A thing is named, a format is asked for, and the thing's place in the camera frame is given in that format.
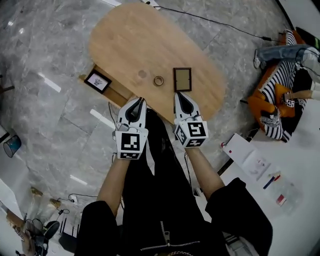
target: white table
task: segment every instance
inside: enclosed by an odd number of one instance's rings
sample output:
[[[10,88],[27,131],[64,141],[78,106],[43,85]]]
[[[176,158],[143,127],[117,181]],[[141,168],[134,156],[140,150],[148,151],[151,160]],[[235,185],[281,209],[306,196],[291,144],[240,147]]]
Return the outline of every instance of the white table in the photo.
[[[303,193],[299,208],[291,216],[271,201],[237,164],[221,176],[228,184],[239,177],[273,226],[270,256],[306,256],[320,238],[320,101],[307,102],[289,143],[273,141],[259,131],[251,143],[281,168]]]
[[[29,170],[16,154],[7,156],[0,143],[0,201],[20,219],[24,219],[32,201]]]

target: black cable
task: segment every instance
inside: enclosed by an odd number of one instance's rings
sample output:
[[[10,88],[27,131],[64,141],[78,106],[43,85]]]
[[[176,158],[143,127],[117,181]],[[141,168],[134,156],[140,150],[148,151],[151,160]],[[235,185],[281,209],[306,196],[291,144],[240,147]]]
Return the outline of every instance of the black cable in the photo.
[[[188,170],[190,187],[192,188],[192,182],[191,182],[191,177],[190,177],[190,171],[189,171],[189,167],[188,167],[187,153],[184,153],[184,161],[185,161],[185,164],[186,164],[186,169]]]
[[[122,207],[122,210],[124,210],[124,205],[122,204],[122,199],[120,200],[120,204],[121,204],[121,207]]]
[[[232,26],[230,24],[226,24],[226,23],[222,23],[222,22],[219,22],[219,21],[216,21],[216,20],[213,20],[213,19],[209,19],[209,18],[205,18],[205,17],[201,17],[201,16],[198,16],[198,15],[195,15],[195,14],[192,14],[192,13],[189,13],[189,12],[186,12],[186,11],[180,11],[180,10],[175,10],[175,9],[170,9],[170,8],[166,8],[166,7],[162,7],[162,6],[154,6],[154,8],[162,8],[162,9],[165,9],[165,10],[169,10],[169,11],[173,11],[173,12],[176,12],[176,13],[180,13],[180,14],[188,14],[190,16],[193,16],[193,17],[197,17],[197,18],[200,18],[200,19],[203,19],[205,21],[208,21],[208,22],[213,22],[213,23],[217,23],[217,24],[220,24],[220,25],[224,25],[224,26],[227,26],[227,27],[230,27],[230,28],[233,28],[235,30],[238,30],[242,33],[245,33],[245,34],[248,34],[252,37],[256,37],[256,38],[260,38],[262,40],[265,40],[265,41],[273,41],[273,42],[280,42],[280,43],[283,43],[279,40],[273,40],[271,39],[270,37],[267,37],[267,36],[258,36],[258,35],[255,35],[255,34],[251,34],[249,32],[246,32],[246,31],[243,31],[235,26]]]
[[[110,101],[109,101],[109,103],[108,103],[108,106],[109,106],[109,112],[110,112],[110,116],[111,116],[111,118],[112,118],[112,121],[113,121],[113,123],[114,123],[114,127],[116,127],[116,122],[115,122],[115,120],[114,120],[114,117],[113,117],[113,116],[112,116],[112,114],[111,114]]]
[[[42,231],[44,229],[44,224],[42,223],[42,221],[40,219],[38,219],[38,218],[34,218],[34,219],[27,218],[25,220],[25,223],[27,223],[27,221],[31,221],[32,229],[33,229],[32,232],[31,232],[32,234],[34,234],[36,232],[35,220],[41,223],[41,230],[40,231]]]
[[[77,193],[71,193],[68,195],[68,199],[70,202],[74,203],[75,201],[73,199],[70,199],[70,196],[76,195],[76,196],[82,196],[82,197],[89,197],[89,198],[97,198],[98,196],[95,195],[87,195],[87,194],[77,194]]]
[[[57,201],[59,201],[59,200],[70,201],[69,199],[63,199],[63,198],[60,198],[60,197],[57,199]]]
[[[298,58],[298,54],[301,50],[305,50],[305,51],[309,51],[311,53],[313,53],[315,56],[317,56],[318,58],[320,57],[320,54],[316,54],[314,51],[310,50],[310,49],[307,49],[307,48],[304,48],[304,47],[301,47],[295,54],[295,63],[298,63],[300,64],[301,67],[305,68],[305,69],[308,69],[310,70],[311,72],[313,72],[316,76],[320,77],[320,74],[316,73],[314,70],[312,70],[311,68],[307,67],[307,66],[304,66],[302,64],[302,61],[298,61],[297,58]]]
[[[57,209],[57,211],[59,211],[59,216],[58,218],[56,218],[56,220],[58,221],[59,217],[62,215],[62,214],[69,214],[70,213],[70,210],[69,209],[62,209],[62,210],[59,210]]]
[[[112,153],[111,164],[114,163],[115,155],[116,155],[116,154],[117,154],[116,152],[113,152],[113,153]]]
[[[97,198],[97,196],[95,196],[95,195],[71,193],[71,194],[68,195],[68,199],[58,198],[57,201],[64,200],[64,201],[70,201],[71,203],[74,203],[75,201],[73,199],[70,199],[70,196],[72,196],[72,195],[77,195],[77,196],[82,196],[82,197],[89,197],[89,198]]]

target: striped cushion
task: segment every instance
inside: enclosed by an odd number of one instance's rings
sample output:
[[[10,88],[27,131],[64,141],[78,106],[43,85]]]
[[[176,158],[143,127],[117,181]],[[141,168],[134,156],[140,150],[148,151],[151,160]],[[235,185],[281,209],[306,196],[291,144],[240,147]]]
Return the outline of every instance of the striped cushion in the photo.
[[[297,41],[291,30],[286,30],[286,39],[285,42],[287,45],[296,45]],[[276,84],[283,85],[289,89],[292,89],[294,86],[294,80],[296,72],[300,69],[298,63],[291,63],[287,61],[281,61],[278,66],[275,68],[270,78],[262,85],[259,89],[260,92],[265,97],[265,101],[275,105],[276,104],[276,93],[275,86]],[[302,110],[305,108],[307,101],[303,100]],[[278,127],[269,127],[264,126],[265,135],[276,140],[282,140],[288,142],[290,140],[290,133],[286,130],[283,130],[282,124]]]

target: zipper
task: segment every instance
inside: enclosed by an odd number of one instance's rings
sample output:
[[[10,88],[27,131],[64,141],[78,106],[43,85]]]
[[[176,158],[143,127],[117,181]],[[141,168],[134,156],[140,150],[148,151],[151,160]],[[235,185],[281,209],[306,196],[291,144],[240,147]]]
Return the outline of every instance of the zipper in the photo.
[[[159,248],[165,248],[165,247],[183,247],[183,246],[190,246],[190,245],[193,245],[193,244],[199,244],[200,243],[200,241],[194,241],[194,242],[187,242],[187,243],[183,243],[183,244],[170,244],[170,232],[169,231],[165,231],[165,227],[164,227],[164,222],[163,221],[160,221],[160,224],[161,224],[161,230],[162,230],[163,238],[165,240],[166,245],[158,245],[158,246],[146,247],[146,248],[140,249],[140,251],[159,249]]]

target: ring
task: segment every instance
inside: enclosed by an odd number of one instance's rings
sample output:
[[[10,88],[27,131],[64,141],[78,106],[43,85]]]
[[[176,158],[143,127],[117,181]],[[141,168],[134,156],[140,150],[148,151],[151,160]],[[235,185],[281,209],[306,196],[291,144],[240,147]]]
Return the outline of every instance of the ring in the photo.
[[[165,80],[162,76],[156,76],[153,80],[153,83],[155,86],[162,86],[164,84]]]

